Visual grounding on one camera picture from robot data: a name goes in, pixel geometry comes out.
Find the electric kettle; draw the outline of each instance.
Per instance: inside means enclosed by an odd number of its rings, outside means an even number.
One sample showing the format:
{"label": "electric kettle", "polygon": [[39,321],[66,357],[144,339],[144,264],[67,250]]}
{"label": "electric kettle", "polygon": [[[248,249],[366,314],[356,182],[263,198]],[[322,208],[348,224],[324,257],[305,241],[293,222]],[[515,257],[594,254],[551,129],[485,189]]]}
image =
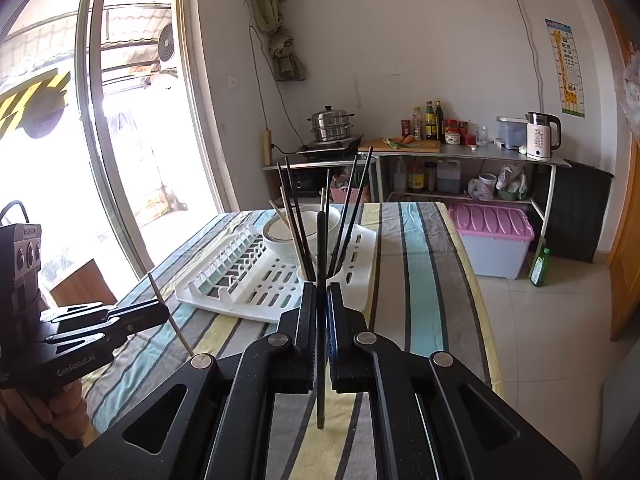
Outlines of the electric kettle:
{"label": "electric kettle", "polygon": [[[527,115],[527,156],[539,160],[549,160],[551,152],[560,147],[560,119],[555,115],[529,112]],[[551,123],[558,129],[558,142],[551,145]]]}

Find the sliding glass door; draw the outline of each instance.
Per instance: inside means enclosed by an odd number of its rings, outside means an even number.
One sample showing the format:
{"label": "sliding glass door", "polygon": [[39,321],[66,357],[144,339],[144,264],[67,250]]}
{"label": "sliding glass door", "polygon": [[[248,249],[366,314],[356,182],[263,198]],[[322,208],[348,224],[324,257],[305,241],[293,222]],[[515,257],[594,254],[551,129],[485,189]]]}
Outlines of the sliding glass door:
{"label": "sliding glass door", "polygon": [[42,224],[45,288],[93,258],[121,298],[220,211],[180,8],[30,0],[0,44],[0,207]]}
{"label": "sliding glass door", "polygon": [[[93,258],[121,297],[136,275],[105,214],[78,121],[79,2],[30,0],[0,45],[0,207],[21,200],[42,225],[44,289]],[[14,207],[3,223],[23,221]]]}
{"label": "sliding glass door", "polygon": [[175,0],[104,0],[104,115],[127,200],[160,263],[215,214],[176,33]]}

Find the striped tablecloth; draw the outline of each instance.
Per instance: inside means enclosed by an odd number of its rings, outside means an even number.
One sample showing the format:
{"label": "striped tablecloth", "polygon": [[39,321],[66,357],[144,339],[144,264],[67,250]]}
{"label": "striped tablecloth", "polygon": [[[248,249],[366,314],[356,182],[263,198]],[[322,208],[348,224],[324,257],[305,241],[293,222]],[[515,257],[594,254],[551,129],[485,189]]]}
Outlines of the striped tablecloth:
{"label": "striped tablecloth", "polygon": [[[180,304],[174,283],[206,252],[209,244],[243,223],[258,230],[269,211],[215,217],[153,270],[167,305],[196,352],[225,357],[242,352],[274,324],[214,314]],[[502,383],[494,338],[482,295],[462,241],[440,203],[373,203],[360,207],[358,223],[378,233],[375,279],[365,317],[370,330],[400,348],[429,356],[444,349],[496,392]],[[153,296],[148,280],[120,304]],[[169,323],[137,334],[119,348],[113,363],[84,379],[89,415],[105,431],[187,359]],[[276,396],[267,477],[286,479],[373,479],[367,394],[336,394],[326,380],[324,430],[315,425],[315,399]]]}

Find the human hand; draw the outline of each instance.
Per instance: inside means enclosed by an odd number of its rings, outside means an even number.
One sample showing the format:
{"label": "human hand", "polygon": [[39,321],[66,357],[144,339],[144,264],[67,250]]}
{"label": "human hand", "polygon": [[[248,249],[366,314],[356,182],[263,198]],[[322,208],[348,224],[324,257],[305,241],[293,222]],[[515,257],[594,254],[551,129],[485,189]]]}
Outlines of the human hand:
{"label": "human hand", "polygon": [[18,391],[14,389],[2,390],[1,394],[8,410],[34,435],[40,438],[46,437],[22,397],[27,400],[33,412],[42,422],[52,425],[65,438],[69,440],[81,438],[89,427],[86,401],[82,398],[82,383],[74,381],[66,384],[62,390],[52,396],[48,404],[38,397],[27,394],[20,396]]}

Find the plastic storage box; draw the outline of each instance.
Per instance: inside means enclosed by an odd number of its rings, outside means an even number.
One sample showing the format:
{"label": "plastic storage box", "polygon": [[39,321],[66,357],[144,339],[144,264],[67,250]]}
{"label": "plastic storage box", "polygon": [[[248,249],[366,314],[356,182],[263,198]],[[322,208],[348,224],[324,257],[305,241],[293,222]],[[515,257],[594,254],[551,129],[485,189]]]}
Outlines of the plastic storage box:
{"label": "plastic storage box", "polygon": [[436,178],[440,193],[460,193],[460,161],[440,158]]}
{"label": "plastic storage box", "polygon": [[517,150],[527,143],[526,119],[511,119],[508,117],[496,117],[498,121],[498,137],[504,141],[507,150]]}
{"label": "plastic storage box", "polygon": [[495,205],[453,204],[456,225],[474,272],[515,280],[534,234],[520,209]]}

